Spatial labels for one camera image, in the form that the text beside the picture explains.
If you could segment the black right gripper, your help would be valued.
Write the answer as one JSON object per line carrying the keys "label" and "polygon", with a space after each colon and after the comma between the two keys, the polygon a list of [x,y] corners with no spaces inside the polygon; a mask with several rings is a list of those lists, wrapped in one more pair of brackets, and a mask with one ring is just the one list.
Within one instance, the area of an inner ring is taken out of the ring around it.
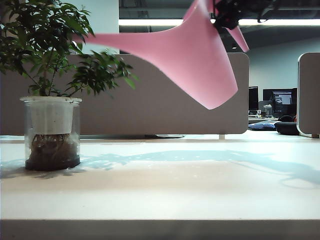
{"label": "black right gripper", "polygon": [[239,19],[248,14],[249,5],[249,0],[216,0],[214,26],[233,30],[239,25]]}

